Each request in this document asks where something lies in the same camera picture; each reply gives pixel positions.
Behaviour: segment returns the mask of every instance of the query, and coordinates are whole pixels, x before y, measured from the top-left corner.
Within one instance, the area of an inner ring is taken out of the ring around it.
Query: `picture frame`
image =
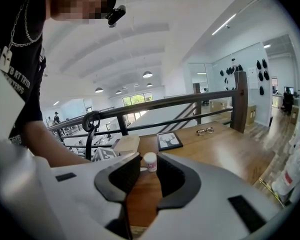
[[[184,146],[175,131],[158,133],[156,139],[159,151],[172,150]]]

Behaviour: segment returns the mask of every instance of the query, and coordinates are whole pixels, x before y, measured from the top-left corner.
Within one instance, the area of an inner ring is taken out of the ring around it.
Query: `wooden floor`
[[[209,106],[202,107],[202,113],[210,112]],[[290,123],[290,117],[282,113],[279,109],[272,108],[272,124],[271,127],[266,127],[258,123],[252,123],[245,126],[244,134],[257,141],[264,149],[274,151],[275,155],[270,163],[269,167],[262,174],[262,178],[269,184],[271,184],[277,176],[283,170],[286,161],[289,158],[289,140],[291,139],[295,125]],[[201,119],[201,123],[209,123],[217,121],[224,123],[229,121],[228,118],[224,118],[222,115],[217,114],[213,116],[204,117]],[[254,183],[254,186],[267,196],[274,204],[280,206],[278,201],[272,196],[272,194],[258,181]],[[132,234],[135,239],[146,230],[146,227],[131,227]]]

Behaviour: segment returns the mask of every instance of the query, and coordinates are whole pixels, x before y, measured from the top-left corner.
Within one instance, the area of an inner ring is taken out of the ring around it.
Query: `wooden post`
[[[230,127],[240,133],[245,132],[248,109],[248,84],[247,74],[244,71],[234,73],[237,95],[232,97],[233,111]]]
[[[200,83],[194,83],[193,84],[193,93],[194,94],[200,94]],[[196,106],[196,109],[194,110],[194,115],[200,115],[201,114],[201,100],[198,100],[194,105]],[[198,125],[201,125],[201,118],[197,118],[196,122]]]

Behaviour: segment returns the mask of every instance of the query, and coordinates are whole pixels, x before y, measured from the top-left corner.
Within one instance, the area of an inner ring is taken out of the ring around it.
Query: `window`
[[[272,93],[275,94],[278,90],[278,78],[276,76],[272,76],[271,81],[272,81]]]
[[[278,78],[276,76],[272,77],[272,86],[275,86],[275,89],[278,89]]]
[[[124,97],[122,98],[122,100],[123,100],[123,105],[126,107],[134,104],[150,102],[153,100],[153,98],[152,98],[152,92],[147,92],[147,93],[137,94],[129,97]]]
[[[140,104],[145,102],[145,96],[143,94],[138,94],[134,96],[130,96],[131,104]]]
[[[122,100],[123,100],[123,105],[125,107],[131,105],[131,99],[130,99],[130,97],[124,97],[124,98],[122,98]]]
[[[153,100],[153,98],[152,98],[152,92],[146,92],[146,93],[137,94],[129,97],[124,97],[122,98],[122,100],[123,100],[123,105],[126,107],[134,104],[150,102]],[[127,114],[126,115],[127,125],[128,126],[131,125],[134,121],[142,117],[146,112],[147,111],[145,110],[145,111]]]

